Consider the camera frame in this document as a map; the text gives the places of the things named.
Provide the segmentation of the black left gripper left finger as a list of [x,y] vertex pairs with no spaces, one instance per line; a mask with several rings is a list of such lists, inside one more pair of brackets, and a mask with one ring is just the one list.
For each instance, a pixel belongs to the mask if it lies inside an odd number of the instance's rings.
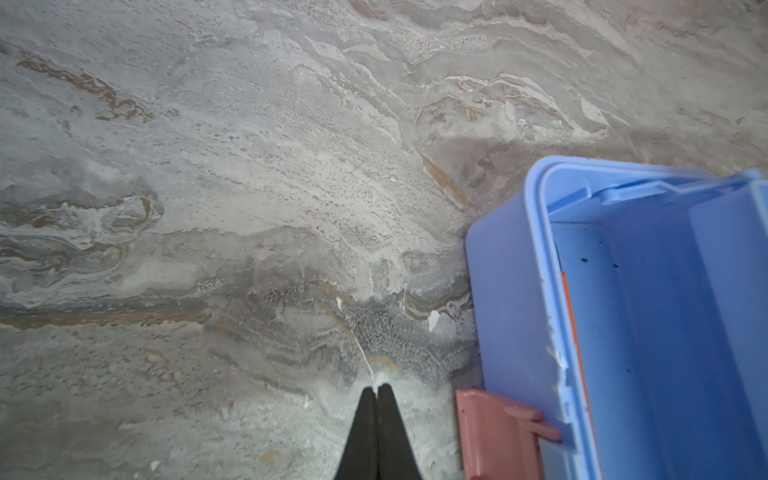
[[371,387],[363,389],[335,480],[378,478],[377,400]]

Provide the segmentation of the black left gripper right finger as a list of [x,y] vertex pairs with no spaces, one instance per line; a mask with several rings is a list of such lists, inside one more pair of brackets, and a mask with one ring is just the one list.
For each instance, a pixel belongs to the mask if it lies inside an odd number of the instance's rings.
[[377,390],[376,434],[378,478],[382,480],[422,480],[393,388]]

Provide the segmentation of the pink tool box latch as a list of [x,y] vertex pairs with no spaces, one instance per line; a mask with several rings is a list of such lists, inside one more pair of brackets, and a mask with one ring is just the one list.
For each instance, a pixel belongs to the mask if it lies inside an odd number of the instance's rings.
[[541,439],[560,443],[542,410],[477,389],[456,392],[462,463],[471,480],[543,477]]

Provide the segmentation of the blue tool box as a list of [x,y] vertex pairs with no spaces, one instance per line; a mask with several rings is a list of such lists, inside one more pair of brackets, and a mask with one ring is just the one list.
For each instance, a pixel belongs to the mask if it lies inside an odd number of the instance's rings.
[[[485,389],[548,479],[767,475],[767,181],[549,156],[466,236]],[[566,272],[590,429],[561,281]]]

